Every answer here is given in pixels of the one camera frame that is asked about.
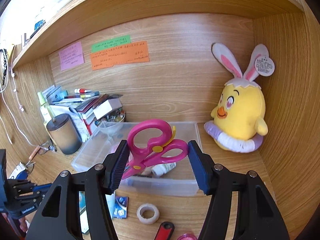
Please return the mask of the person's left hand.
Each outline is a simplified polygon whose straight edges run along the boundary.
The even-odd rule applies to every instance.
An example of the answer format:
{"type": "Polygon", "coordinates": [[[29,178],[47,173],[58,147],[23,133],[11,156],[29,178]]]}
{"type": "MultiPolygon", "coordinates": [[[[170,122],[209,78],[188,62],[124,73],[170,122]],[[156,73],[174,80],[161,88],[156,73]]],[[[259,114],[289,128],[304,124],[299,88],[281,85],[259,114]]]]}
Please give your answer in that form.
{"type": "Polygon", "coordinates": [[[19,222],[20,222],[20,229],[26,233],[29,229],[30,223],[26,220],[25,217],[20,218],[19,222]]]}

